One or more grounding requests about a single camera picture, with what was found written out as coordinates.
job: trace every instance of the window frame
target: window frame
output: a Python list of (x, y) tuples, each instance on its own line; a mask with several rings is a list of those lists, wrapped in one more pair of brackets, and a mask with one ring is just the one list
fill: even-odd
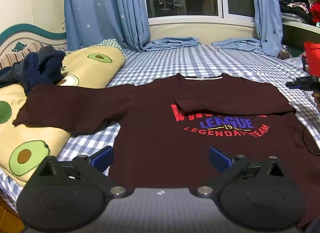
[(176, 23), (217, 23), (236, 26), (254, 27), (254, 18), (228, 13), (228, 0), (217, 0), (218, 16), (205, 15), (176, 15), (148, 18), (149, 25), (176, 24)]

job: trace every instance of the white shelf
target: white shelf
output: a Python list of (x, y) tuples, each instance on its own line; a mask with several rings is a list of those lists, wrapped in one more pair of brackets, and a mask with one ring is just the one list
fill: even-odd
[(296, 21), (285, 21), (282, 24), (287, 25), (287, 26), (300, 28), (300, 29), (304, 29), (304, 30), (308, 30), (308, 31), (312, 31), (314, 33), (320, 34), (320, 28), (309, 25), (309, 24), (299, 23)]

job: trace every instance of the blue curtain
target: blue curtain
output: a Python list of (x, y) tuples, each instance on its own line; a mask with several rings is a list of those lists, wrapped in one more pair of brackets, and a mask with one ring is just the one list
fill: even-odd
[(195, 46), (198, 40), (150, 40), (144, 0), (65, 0), (68, 50), (77, 50), (115, 38), (123, 48), (138, 51)]
[(281, 50), (283, 36), (279, 1), (254, 0), (254, 8), (255, 28), (259, 39), (228, 39), (212, 45), (276, 57)]

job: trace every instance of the blue gripper pad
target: blue gripper pad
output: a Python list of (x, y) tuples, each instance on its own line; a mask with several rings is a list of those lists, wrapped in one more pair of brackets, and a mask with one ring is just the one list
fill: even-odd
[(114, 152), (111, 146), (107, 146), (88, 158), (91, 166), (102, 173), (113, 163)]
[(224, 172), (233, 164), (232, 159), (213, 147), (210, 148), (209, 158), (210, 164), (220, 173)]

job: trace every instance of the checkered bed sheet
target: checkered bed sheet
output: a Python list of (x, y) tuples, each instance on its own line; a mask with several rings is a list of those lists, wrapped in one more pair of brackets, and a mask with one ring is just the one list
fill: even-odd
[[(149, 83), (156, 78), (165, 78), (176, 73), (184, 76), (214, 77), (227, 73), (258, 82), (269, 82), (277, 86), (290, 104), (297, 109), (297, 117), (308, 128), (318, 146), (320, 145), (320, 115), (311, 92), (289, 90), (285, 83), (307, 74), (290, 63), (253, 52), (221, 49), (200, 44), (197, 47), (173, 50), (133, 52), (126, 50), (126, 64), (108, 86)], [(230, 88), (230, 93), (237, 84)], [(71, 136), (58, 160), (72, 160), (80, 154), (92, 155), (99, 149), (111, 145), (120, 130), (115, 124), (93, 135)], [(15, 209), (22, 187), (0, 169), (0, 195)]]

